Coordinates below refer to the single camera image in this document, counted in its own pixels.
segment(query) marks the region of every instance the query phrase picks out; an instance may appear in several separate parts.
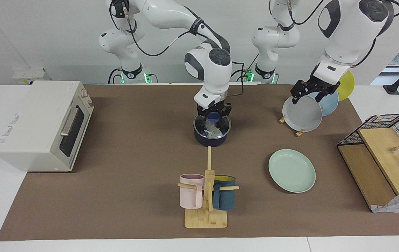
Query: plate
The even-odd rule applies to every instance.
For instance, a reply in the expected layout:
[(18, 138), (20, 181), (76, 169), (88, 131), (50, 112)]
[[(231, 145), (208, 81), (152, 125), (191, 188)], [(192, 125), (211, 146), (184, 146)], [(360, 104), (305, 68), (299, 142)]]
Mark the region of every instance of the plate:
[(302, 97), (297, 104), (293, 104), (293, 97), (290, 96), (284, 103), (282, 114), (288, 126), (295, 131), (312, 131), (322, 121), (321, 106), (310, 96)]
[(316, 171), (310, 160), (295, 150), (276, 151), (268, 163), (273, 180), (283, 189), (292, 193), (310, 190), (316, 181)]
[(340, 78), (340, 83), (337, 92), (339, 95), (339, 101), (342, 101), (347, 99), (355, 88), (355, 77), (352, 75), (350, 70)]
[[(319, 92), (311, 93), (308, 94), (310, 97), (313, 99), (316, 99), (316, 96), (318, 96)], [(331, 113), (333, 113), (337, 107), (338, 107), (338, 102), (339, 102), (339, 95), (337, 92), (334, 92), (333, 94), (329, 94), (325, 96), (320, 102), (319, 105), (322, 108), (322, 116), (328, 116)]]

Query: oven knob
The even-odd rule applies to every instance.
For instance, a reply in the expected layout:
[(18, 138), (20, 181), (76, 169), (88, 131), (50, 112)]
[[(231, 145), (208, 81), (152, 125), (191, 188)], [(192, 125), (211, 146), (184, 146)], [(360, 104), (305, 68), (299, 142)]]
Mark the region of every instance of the oven knob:
[(83, 98), (87, 97), (87, 90), (85, 89), (81, 90), (81, 97)]

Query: mug handle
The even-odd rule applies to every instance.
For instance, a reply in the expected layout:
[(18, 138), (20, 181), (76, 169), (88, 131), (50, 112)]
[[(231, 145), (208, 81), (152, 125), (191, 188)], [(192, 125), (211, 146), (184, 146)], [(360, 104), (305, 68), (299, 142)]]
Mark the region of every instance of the mug handle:
[(221, 184), (215, 184), (215, 187), (213, 189), (213, 197), (212, 197), (212, 202), (214, 206), (218, 206), (218, 209), (221, 208), (220, 206), (220, 188)]
[(194, 207), (200, 206), (202, 204), (202, 186), (196, 185), (196, 201), (194, 203)]

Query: oven door handle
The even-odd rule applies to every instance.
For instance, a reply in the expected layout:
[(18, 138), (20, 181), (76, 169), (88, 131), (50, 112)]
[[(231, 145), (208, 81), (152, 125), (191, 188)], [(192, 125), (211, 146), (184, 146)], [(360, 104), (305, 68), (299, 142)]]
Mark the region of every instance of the oven door handle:
[(73, 123), (75, 122), (76, 114), (78, 113), (79, 107), (75, 108), (74, 110), (70, 111), (70, 114), (67, 117), (67, 121), (65, 122), (65, 125), (60, 132), (60, 135), (62, 136), (68, 136), (68, 134), (71, 131), (71, 128), (73, 127)]

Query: white toaster oven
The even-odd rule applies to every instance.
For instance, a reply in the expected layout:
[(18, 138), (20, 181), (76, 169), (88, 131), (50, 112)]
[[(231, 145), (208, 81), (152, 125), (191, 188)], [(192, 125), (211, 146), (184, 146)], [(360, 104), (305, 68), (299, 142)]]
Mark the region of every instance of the white toaster oven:
[(71, 171), (93, 109), (78, 81), (0, 86), (0, 160), (23, 171)]

